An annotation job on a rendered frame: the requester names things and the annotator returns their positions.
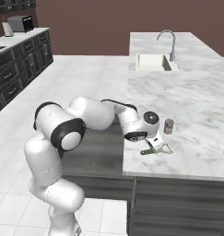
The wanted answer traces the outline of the small brown grey jar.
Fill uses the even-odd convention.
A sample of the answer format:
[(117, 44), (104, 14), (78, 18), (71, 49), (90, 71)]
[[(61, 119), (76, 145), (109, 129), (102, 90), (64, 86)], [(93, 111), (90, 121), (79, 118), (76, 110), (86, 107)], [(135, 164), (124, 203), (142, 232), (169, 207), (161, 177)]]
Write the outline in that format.
[(173, 131), (174, 121), (172, 119), (166, 119), (164, 122), (163, 132), (166, 135), (171, 135)]

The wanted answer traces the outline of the grey toaster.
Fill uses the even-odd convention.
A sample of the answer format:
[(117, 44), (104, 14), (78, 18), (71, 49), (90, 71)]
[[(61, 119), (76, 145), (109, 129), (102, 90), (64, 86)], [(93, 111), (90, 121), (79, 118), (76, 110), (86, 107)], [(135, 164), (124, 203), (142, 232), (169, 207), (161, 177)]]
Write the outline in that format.
[(14, 16), (7, 19), (14, 32), (28, 32), (34, 29), (32, 16)]

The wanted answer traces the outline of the grey curved tap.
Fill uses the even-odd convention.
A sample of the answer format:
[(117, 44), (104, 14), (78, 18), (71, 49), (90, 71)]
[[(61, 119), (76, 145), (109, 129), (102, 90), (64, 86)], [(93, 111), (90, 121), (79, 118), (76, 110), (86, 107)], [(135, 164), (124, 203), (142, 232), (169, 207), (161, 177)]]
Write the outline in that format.
[(176, 35), (173, 31), (169, 29), (165, 29), (159, 33), (157, 36), (157, 41), (159, 40), (160, 36), (164, 33), (170, 33), (172, 36), (172, 44), (171, 44), (171, 52), (170, 52), (170, 62), (173, 62), (175, 59), (175, 44), (176, 44)]

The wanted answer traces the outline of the dark cupboard run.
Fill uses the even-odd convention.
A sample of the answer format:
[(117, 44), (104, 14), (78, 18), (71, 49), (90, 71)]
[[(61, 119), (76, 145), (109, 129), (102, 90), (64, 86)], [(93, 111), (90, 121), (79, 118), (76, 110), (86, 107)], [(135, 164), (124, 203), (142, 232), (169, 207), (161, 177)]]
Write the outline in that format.
[(0, 111), (53, 62), (49, 28), (0, 37)]

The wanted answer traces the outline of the white sink basin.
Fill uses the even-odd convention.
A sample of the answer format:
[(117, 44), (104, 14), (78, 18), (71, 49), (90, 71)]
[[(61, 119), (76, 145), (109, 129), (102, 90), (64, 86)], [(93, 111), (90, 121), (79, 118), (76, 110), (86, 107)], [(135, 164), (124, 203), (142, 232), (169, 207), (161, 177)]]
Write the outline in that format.
[(175, 61), (168, 54), (137, 54), (135, 56), (135, 71), (178, 72)]

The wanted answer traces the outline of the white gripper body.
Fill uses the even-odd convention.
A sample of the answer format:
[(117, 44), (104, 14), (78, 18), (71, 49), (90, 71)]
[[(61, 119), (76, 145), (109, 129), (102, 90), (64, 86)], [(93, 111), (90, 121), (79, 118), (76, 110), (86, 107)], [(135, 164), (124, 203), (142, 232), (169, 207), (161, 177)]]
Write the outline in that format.
[(163, 145), (163, 139), (162, 139), (162, 137), (160, 136), (159, 133), (157, 133), (153, 137), (148, 136), (146, 138), (146, 142), (150, 147), (153, 148), (153, 150), (155, 152), (159, 152), (162, 148), (162, 145)]

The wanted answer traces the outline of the green handled peeler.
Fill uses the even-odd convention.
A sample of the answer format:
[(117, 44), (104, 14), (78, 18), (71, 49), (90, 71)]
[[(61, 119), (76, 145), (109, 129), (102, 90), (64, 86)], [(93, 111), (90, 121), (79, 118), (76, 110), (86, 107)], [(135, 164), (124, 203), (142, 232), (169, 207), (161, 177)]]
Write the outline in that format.
[(158, 154), (158, 153), (164, 153), (164, 154), (171, 154), (172, 150), (167, 144), (160, 144), (157, 147), (154, 147), (150, 143), (147, 144), (148, 149), (143, 149), (140, 151), (141, 155), (149, 155), (149, 154)]

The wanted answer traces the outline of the dark wood open drawer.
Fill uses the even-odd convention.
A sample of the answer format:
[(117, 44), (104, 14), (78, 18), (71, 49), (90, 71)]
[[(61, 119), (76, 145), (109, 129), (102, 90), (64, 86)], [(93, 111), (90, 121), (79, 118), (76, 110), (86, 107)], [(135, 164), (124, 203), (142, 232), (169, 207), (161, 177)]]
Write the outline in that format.
[(118, 119), (103, 131), (87, 130), (82, 143), (63, 157), (63, 177), (86, 198), (130, 201), (134, 178), (123, 175), (124, 137)]

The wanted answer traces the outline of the dark wall cupboards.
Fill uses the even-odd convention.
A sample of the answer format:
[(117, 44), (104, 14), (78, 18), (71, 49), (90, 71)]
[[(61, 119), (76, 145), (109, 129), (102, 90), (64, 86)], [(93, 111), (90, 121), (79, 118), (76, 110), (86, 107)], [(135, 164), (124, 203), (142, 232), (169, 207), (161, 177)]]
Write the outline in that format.
[(0, 15), (34, 8), (36, 0), (0, 0)]

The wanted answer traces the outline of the dark wood island cabinet front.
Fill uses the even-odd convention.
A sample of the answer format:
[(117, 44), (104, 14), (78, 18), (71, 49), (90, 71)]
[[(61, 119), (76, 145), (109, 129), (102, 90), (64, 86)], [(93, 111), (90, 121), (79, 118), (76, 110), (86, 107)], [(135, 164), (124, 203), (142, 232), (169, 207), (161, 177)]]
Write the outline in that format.
[(137, 177), (133, 236), (224, 236), (224, 182)]

